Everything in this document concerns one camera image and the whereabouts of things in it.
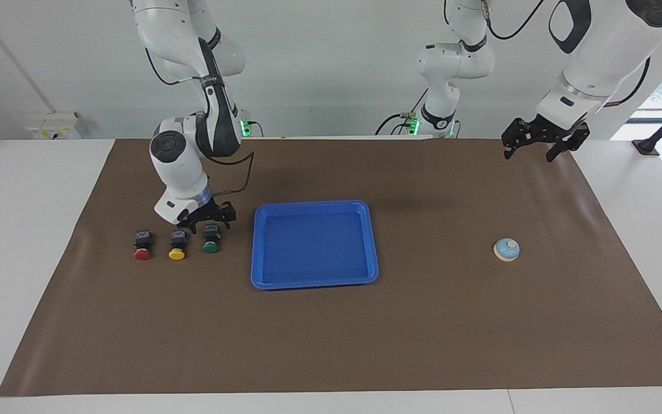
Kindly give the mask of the green mushroom push button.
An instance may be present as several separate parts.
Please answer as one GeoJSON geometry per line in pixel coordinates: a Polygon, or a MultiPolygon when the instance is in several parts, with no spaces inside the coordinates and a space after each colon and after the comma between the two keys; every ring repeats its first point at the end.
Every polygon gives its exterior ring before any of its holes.
{"type": "Polygon", "coordinates": [[[215,254],[219,251],[219,244],[221,241],[221,231],[216,224],[207,224],[203,232],[204,246],[202,251],[206,254],[215,254]]]}

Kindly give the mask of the yellow mushroom push button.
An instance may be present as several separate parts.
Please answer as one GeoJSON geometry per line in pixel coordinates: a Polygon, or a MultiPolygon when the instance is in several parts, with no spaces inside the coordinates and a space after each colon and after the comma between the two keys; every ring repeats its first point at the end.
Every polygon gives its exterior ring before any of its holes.
{"type": "Polygon", "coordinates": [[[170,237],[170,251],[168,257],[174,261],[179,261],[186,257],[187,233],[184,229],[176,229],[171,233],[170,237]]]}

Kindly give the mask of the red mushroom push button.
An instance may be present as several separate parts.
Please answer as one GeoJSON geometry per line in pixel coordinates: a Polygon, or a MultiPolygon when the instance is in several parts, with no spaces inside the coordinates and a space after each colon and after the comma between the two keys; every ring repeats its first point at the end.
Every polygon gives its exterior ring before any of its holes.
{"type": "Polygon", "coordinates": [[[154,246],[154,238],[152,233],[148,230],[139,231],[136,233],[136,240],[134,241],[133,257],[138,261],[147,261],[151,257],[151,249],[154,246]]]}

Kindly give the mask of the blue plastic tray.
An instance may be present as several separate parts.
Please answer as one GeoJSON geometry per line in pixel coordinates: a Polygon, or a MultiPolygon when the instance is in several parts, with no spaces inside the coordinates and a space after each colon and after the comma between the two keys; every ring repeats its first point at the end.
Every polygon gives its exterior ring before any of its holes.
{"type": "Polygon", "coordinates": [[[362,200],[265,204],[256,210],[255,288],[369,285],[378,276],[371,211],[362,200]]]}

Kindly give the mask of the light blue service bell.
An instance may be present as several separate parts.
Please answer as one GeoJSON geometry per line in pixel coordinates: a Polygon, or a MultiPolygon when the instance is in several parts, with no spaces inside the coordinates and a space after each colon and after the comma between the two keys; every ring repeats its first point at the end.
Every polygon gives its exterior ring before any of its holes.
{"type": "Polygon", "coordinates": [[[494,244],[493,252],[499,260],[513,262],[520,256],[521,246],[515,239],[505,237],[494,244]]]}

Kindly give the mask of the brown paper table mat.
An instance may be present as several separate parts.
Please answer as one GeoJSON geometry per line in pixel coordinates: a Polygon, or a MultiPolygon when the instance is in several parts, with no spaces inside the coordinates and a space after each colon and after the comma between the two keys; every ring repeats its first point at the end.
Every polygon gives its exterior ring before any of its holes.
{"type": "Polygon", "coordinates": [[[0,396],[662,386],[662,311],[569,154],[494,140],[252,140],[217,254],[172,261],[147,140],[113,145],[0,396]],[[379,276],[268,292],[265,204],[362,200],[379,276]],[[133,257],[136,233],[154,238],[133,257]],[[494,244],[521,254],[499,260],[494,244]]]}

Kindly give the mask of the white wall socket box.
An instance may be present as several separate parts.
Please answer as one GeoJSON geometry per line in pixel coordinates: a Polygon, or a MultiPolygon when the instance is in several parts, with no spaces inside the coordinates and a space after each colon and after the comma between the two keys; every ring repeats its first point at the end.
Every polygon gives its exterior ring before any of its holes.
{"type": "Polygon", "coordinates": [[[37,140],[76,140],[88,134],[76,112],[54,112],[40,117],[32,114],[25,121],[25,129],[37,140]]]}

